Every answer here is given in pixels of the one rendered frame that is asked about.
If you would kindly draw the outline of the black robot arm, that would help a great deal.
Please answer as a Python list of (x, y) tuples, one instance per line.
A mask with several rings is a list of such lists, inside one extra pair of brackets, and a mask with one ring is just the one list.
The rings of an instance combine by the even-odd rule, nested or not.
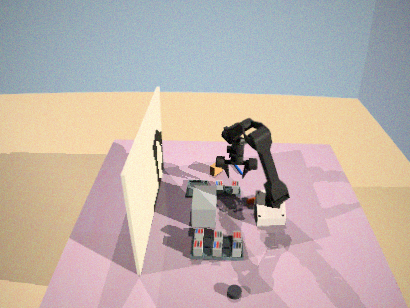
[[(245, 132), (253, 127), (256, 130), (246, 135)], [(247, 143), (258, 152), (267, 181), (263, 184), (266, 192), (265, 206), (279, 209), (280, 204), (289, 199), (290, 196), (285, 182), (279, 180), (270, 152), (272, 144), (270, 130), (262, 122), (254, 121), (251, 117), (223, 129), (222, 138), (231, 144), (231, 146), (227, 145), (229, 158), (231, 157), (231, 150), (238, 153), (243, 152)], [(241, 135), (244, 135), (244, 138)]]

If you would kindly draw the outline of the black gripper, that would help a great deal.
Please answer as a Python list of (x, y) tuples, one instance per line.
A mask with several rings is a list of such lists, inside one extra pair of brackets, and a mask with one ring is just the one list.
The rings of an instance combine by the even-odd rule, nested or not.
[(243, 152), (234, 152), (231, 150), (231, 159), (225, 160), (225, 156), (217, 156), (215, 167), (224, 169), (229, 178), (229, 164), (230, 165), (244, 165), (242, 179), (245, 175), (251, 170), (258, 170), (258, 159), (257, 158), (249, 158), (249, 160), (244, 159), (244, 151)]

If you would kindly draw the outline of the dark grey cylinder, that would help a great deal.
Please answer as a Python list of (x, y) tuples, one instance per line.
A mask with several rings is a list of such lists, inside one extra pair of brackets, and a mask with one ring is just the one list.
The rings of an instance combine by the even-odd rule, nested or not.
[(242, 293), (242, 289), (238, 285), (231, 285), (228, 287), (227, 295), (231, 299), (235, 300), (235, 299), (240, 298), (241, 293)]

